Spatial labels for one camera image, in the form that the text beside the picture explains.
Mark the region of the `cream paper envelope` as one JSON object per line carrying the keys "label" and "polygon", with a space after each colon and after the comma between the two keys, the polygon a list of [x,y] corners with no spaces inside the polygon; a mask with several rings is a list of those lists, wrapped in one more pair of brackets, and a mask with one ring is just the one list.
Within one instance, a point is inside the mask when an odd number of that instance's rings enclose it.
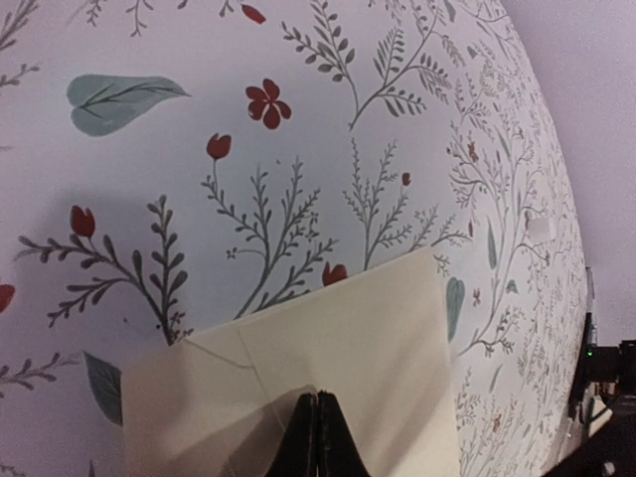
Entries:
{"label": "cream paper envelope", "polygon": [[427,248],[183,340],[121,379],[131,476],[260,476],[304,393],[374,476],[456,476],[442,280]]}

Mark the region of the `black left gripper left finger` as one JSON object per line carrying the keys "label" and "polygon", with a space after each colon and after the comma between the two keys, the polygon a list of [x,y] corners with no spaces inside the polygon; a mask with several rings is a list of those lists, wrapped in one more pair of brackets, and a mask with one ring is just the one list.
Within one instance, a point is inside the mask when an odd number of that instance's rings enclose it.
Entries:
{"label": "black left gripper left finger", "polygon": [[266,477],[317,475],[318,399],[302,394],[293,409]]}

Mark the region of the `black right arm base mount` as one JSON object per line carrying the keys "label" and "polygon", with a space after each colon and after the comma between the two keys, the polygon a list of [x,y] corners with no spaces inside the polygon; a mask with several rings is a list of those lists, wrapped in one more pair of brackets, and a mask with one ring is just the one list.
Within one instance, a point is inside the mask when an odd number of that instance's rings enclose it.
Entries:
{"label": "black right arm base mount", "polygon": [[593,341],[592,313],[585,314],[582,339],[582,377],[586,383],[615,384],[625,396],[635,396],[635,341],[599,346]]}

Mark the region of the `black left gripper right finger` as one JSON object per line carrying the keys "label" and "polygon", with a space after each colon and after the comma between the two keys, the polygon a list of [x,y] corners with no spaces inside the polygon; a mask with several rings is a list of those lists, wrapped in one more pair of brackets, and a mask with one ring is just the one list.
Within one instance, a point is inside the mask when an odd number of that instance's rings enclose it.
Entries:
{"label": "black left gripper right finger", "polygon": [[320,477],[370,477],[336,396],[318,393]]}

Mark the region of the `white glue stick cap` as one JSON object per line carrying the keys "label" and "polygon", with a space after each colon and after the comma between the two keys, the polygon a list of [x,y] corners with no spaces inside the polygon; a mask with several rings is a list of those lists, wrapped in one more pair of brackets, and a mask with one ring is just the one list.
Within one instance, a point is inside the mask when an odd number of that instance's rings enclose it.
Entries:
{"label": "white glue stick cap", "polygon": [[527,232],[533,241],[543,242],[554,238],[554,223],[550,217],[534,217],[527,220]]}

